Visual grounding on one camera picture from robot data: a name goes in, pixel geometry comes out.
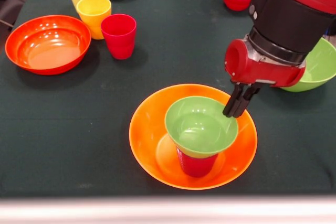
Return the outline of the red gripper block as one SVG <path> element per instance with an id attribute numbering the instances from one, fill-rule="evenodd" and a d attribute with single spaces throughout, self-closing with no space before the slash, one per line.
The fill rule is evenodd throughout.
<path id="1" fill-rule="evenodd" d="M 290 87 L 303 76 L 306 64 L 298 66 L 276 62 L 257 52 L 248 40 L 235 39 L 227 47 L 224 58 L 225 71 L 234 83 L 234 90 L 223 109 L 226 117 L 238 118 L 247 109 L 253 96 L 263 87 Z M 251 84 L 244 94 L 243 84 Z"/>

